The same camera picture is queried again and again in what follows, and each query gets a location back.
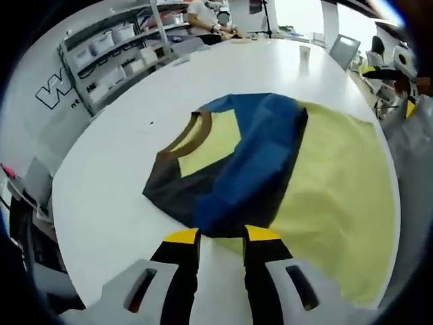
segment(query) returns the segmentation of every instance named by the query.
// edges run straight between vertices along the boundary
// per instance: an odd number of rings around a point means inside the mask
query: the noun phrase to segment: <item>desk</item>
[[[129,89],[86,129],[53,181],[60,250],[85,305],[134,261],[149,259],[166,235],[184,229],[141,193],[155,154],[183,130],[190,112],[228,93],[279,93],[373,122],[390,166],[397,247],[398,186],[379,123],[338,64],[307,46],[308,65],[300,64],[299,42],[285,40],[226,42],[193,53],[190,62],[166,66]],[[251,324],[240,256],[202,238],[198,282],[191,324]]]

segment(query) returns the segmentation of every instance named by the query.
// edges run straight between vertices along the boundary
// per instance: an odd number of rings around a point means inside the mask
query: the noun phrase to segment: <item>white shirt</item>
[[[217,13],[213,9],[206,7],[204,4],[205,0],[193,0],[188,5],[188,13],[197,15],[197,19],[209,26],[218,24]],[[205,35],[209,34],[209,30],[193,27],[191,32],[194,35]]]

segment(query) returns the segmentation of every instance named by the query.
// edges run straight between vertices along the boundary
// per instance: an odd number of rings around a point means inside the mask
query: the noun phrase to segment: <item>window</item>
[[[323,33],[321,0],[275,0],[278,26],[293,26],[300,34]]]
[[[367,16],[344,5],[337,4],[339,33],[361,42],[361,55],[371,49],[371,38],[376,35],[376,25]]]

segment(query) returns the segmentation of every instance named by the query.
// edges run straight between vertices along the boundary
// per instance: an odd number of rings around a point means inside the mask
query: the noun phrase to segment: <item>white table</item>
[[[146,77],[87,128],[53,183],[60,250],[85,305],[98,300],[102,285],[134,261],[149,259],[165,236],[184,229],[141,193],[155,154],[183,130],[190,112],[228,93],[279,93],[372,121],[390,166],[397,246],[398,187],[380,126],[337,63],[320,47],[307,45],[309,63],[300,65],[299,45],[227,42],[194,53],[190,62]],[[251,324],[240,256],[203,238],[198,283],[191,324]]]

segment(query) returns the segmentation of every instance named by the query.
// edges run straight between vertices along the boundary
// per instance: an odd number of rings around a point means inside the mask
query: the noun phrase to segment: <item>pink object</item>
[[[0,166],[7,176],[9,176],[10,178],[16,178],[15,171],[11,167],[5,166],[3,164],[0,164]]]

